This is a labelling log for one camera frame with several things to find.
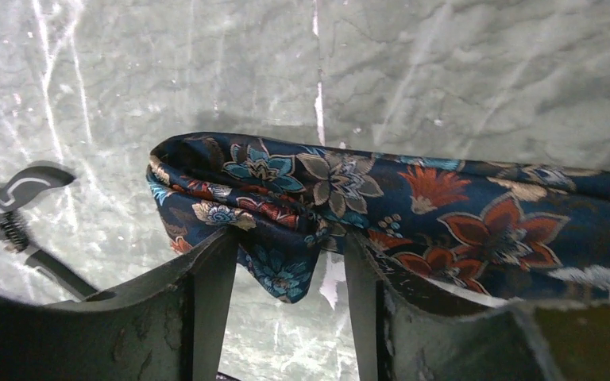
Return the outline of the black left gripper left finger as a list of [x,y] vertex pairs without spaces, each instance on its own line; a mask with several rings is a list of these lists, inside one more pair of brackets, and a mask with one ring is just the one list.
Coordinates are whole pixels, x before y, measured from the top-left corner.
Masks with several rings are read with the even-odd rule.
[[0,296],[0,380],[215,379],[237,249],[223,228],[82,302]]

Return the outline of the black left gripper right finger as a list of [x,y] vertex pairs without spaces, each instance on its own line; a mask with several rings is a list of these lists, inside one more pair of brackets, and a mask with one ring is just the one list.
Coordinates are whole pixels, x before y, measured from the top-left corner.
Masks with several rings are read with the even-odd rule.
[[421,277],[402,294],[357,232],[346,237],[362,380],[610,380],[610,302],[488,307]]

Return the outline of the navy floral necktie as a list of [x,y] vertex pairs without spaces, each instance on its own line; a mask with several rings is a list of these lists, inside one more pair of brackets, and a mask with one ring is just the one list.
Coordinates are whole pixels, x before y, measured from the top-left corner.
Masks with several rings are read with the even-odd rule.
[[146,179],[177,252],[234,227],[237,262],[283,302],[353,233],[408,299],[424,278],[484,304],[610,300],[610,171],[189,133],[151,151]]

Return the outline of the small black curved piece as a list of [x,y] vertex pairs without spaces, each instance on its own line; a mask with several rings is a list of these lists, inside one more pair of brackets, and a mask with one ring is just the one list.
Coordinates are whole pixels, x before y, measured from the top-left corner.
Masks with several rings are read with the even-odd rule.
[[76,181],[75,174],[61,165],[38,161],[21,169],[0,186],[0,241],[6,250],[24,256],[24,265],[57,283],[70,294],[85,300],[99,290],[42,248],[32,238],[21,210],[38,196]]

